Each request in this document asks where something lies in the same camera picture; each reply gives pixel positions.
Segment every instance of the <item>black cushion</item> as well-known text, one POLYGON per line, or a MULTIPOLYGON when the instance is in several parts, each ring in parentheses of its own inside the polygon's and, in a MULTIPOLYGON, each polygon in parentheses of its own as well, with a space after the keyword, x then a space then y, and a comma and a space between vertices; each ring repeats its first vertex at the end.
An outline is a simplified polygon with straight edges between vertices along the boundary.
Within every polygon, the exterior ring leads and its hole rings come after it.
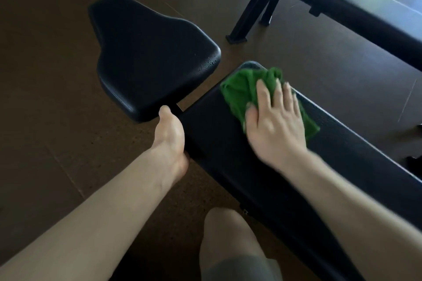
POLYGON ((301 0, 422 71, 422 14, 396 0, 301 0))
MULTIPOLYGON (((241 67, 260 66, 249 62, 241 67)), ((321 127, 308 147, 343 177, 422 230, 422 182, 309 99, 300 93, 298 97, 321 127)), ((195 161, 321 279, 363 280, 306 200, 256 158, 219 85, 184 111, 180 120, 195 161)))
POLYGON ((219 47, 200 28, 135 0, 99 0, 89 17, 101 46, 101 84, 136 122, 181 101, 219 64, 219 47))

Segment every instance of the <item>person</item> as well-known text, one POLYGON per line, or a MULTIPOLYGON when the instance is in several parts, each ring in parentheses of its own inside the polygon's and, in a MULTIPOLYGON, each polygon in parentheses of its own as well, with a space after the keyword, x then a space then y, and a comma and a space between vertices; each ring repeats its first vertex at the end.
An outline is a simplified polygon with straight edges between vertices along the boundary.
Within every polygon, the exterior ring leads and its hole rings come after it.
MULTIPOLYGON (((257 82, 258 108, 246 135, 261 161, 279 171, 314 207, 367 281, 422 280, 422 235, 307 150, 298 100, 277 84, 272 103, 257 82)), ((184 130, 160 109, 152 147, 0 268, 0 280, 110 278, 152 211, 186 173, 184 130)), ((230 209, 208 212, 200 247, 202 279, 281 280, 245 220, 230 209)))

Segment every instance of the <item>floor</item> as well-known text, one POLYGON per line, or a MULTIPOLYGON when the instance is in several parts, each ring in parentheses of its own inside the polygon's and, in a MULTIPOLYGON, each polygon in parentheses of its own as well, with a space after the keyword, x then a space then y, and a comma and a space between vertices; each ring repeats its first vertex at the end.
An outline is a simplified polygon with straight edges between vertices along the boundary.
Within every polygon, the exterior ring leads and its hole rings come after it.
MULTIPOLYGON (((95 0, 0 0, 0 264, 69 213, 147 149, 156 120, 133 124, 102 91, 99 46, 87 17, 95 0)), ((347 28, 281 0, 271 26, 229 46, 249 0, 138 0, 201 27, 222 50, 188 107, 245 60, 282 68, 287 80, 400 161, 422 154, 422 73, 347 28)), ((401 0, 416 9, 421 0, 401 0)), ((194 162, 130 249, 150 279, 198 280, 203 219, 238 204, 194 162)), ((248 218, 284 279, 317 280, 262 225, 248 218)))

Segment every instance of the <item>hand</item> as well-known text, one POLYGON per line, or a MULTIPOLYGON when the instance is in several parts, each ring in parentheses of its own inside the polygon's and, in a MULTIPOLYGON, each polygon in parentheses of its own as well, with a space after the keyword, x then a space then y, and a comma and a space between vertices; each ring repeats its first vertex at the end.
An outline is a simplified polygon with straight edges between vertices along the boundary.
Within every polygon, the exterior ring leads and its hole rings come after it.
POLYGON ((286 82, 277 80, 271 105, 270 93, 262 80, 256 83, 258 109, 246 110, 246 135, 258 158, 278 171, 290 170, 306 152, 305 128, 296 94, 286 82))
POLYGON ((162 106, 158 115, 160 122, 155 128, 155 138, 151 150, 158 155, 161 164, 169 167, 176 183, 185 175, 189 165, 188 158, 184 153, 183 126, 167 106, 162 106))

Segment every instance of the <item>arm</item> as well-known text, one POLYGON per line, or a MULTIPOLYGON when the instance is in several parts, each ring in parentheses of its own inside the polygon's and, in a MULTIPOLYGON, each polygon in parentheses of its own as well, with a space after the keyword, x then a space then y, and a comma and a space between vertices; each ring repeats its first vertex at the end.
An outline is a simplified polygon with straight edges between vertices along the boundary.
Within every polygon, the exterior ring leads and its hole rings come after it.
POLYGON ((256 155, 308 200, 366 280, 422 280, 421 232, 307 150, 288 84, 278 83, 273 105, 265 85, 256 87, 259 110, 246 112, 256 155))
POLYGON ((166 106, 152 147, 0 268, 0 280, 108 280, 186 172, 182 124, 166 106))

